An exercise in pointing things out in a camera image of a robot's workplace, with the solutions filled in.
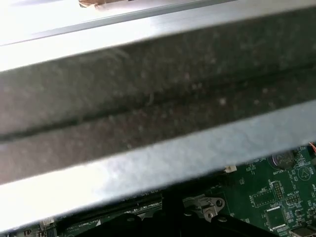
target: electronic component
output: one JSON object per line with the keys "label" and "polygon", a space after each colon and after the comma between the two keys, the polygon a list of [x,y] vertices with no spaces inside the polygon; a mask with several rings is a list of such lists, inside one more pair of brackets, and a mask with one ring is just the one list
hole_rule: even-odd
{"label": "electronic component", "polygon": [[314,226],[299,227],[290,231],[292,237],[316,237]]}
{"label": "electronic component", "polygon": [[300,199],[300,196],[297,194],[291,197],[287,197],[285,200],[287,204],[292,204],[292,203],[299,202],[301,199]]}
{"label": "electronic component", "polygon": [[280,206],[266,210],[265,215],[270,230],[275,230],[286,225]]}
{"label": "electronic component", "polygon": [[253,202],[256,207],[266,205],[276,201],[275,195],[272,190],[268,190],[252,196]]}
{"label": "electronic component", "polygon": [[281,183],[280,181],[274,181],[272,182],[272,187],[275,191],[275,194],[276,194],[276,198],[278,201],[282,201],[284,200],[284,196],[283,196],[283,193],[282,193],[282,188],[281,188]]}
{"label": "electronic component", "polygon": [[295,157],[291,151],[275,154],[271,159],[273,166],[279,169],[291,169],[295,165]]}

